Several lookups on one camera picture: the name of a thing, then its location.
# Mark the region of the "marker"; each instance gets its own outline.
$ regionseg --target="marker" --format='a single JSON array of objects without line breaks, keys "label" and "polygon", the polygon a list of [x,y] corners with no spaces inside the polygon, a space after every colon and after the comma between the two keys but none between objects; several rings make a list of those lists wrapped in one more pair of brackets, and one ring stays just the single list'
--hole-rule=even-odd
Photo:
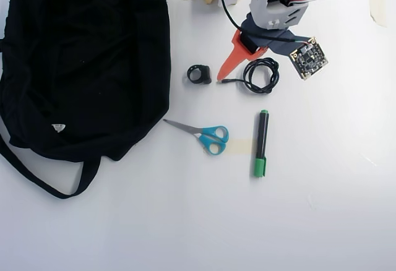
[{"label": "marker", "polygon": [[267,131],[268,121],[270,115],[267,110],[263,110],[260,113],[259,133],[257,135],[257,152],[256,152],[256,163],[254,165],[254,176],[263,177],[265,176],[265,166],[267,159],[265,157],[265,145],[267,143]]}]

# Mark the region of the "black fabric bag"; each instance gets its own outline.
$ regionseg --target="black fabric bag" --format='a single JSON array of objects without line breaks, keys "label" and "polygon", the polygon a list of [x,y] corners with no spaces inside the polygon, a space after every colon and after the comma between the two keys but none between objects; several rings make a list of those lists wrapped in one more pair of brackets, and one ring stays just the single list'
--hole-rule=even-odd
[{"label": "black fabric bag", "polygon": [[170,24],[166,0],[11,0],[0,115],[10,143],[83,162],[77,191],[38,179],[0,140],[23,176],[67,199],[84,192],[102,156],[120,160],[168,111]]}]

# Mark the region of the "white table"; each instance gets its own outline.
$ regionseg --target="white table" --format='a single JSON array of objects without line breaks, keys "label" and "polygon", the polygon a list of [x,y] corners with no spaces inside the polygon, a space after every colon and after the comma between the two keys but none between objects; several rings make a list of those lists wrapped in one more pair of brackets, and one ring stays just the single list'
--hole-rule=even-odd
[{"label": "white table", "polygon": [[[168,0],[166,117],[224,124],[234,143],[246,143],[256,135],[255,115],[269,110],[267,177],[250,176],[248,148],[210,157],[165,123],[119,163],[103,159],[89,190],[67,201],[0,158],[0,269],[395,270],[394,1],[388,28],[370,18],[368,0],[311,4],[292,31],[315,35],[330,64],[303,82],[288,58],[267,53],[280,63],[281,80],[263,97],[235,84],[185,83],[197,63],[215,79],[235,30],[215,4]],[[249,2],[230,8],[238,22]],[[0,131],[7,139],[2,123]],[[71,192],[80,165],[13,150],[39,177]]]}]

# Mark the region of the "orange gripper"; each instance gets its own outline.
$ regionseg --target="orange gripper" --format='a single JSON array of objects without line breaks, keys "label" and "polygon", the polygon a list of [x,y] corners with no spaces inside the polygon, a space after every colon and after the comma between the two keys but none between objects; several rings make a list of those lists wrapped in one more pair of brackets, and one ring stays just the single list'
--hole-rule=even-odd
[{"label": "orange gripper", "polygon": [[231,52],[230,56],[220,68],[220,71],[217,75],[217,80],[223,80],[245,59],[247,59],[248,61],[253,61],[263,56],[264,53],[267,52],[268,47],[260,47],[260,49],[257,50],[254,54],[251,54],[250,51],[248,51],[246,47],[242,44],[240,37],[241,32],[237,30],[234,34],[234,38],[232,41],[232,43],[234,44],[234,50]]}]

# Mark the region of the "bag strap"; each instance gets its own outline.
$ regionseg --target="bag strap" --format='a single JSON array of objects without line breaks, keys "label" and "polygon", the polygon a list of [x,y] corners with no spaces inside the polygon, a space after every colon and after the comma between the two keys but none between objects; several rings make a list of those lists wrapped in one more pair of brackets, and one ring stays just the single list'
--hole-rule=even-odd
[{"label": "bag strap", "polygon": [[57,191],[55,188],[46,184],[40,178],[36,177],[32,172],[29,171],[28,168],[17,158],[17,156],[11,151],[11,149],[7,146],[4,139],[0,136],[0,154],[23,176],[25,176],[31,182],[37,184],[46,192],[49,192],[51,195],[59,198],[59,199],[68,199],[70,197],[78,196],[82,192],[84,192],[92,180],[95,178],[98,173],[100,160],[85,161],[82,167],[81,179],[79,186],[75,193],[71,195],[63,194],[62,192]]}]

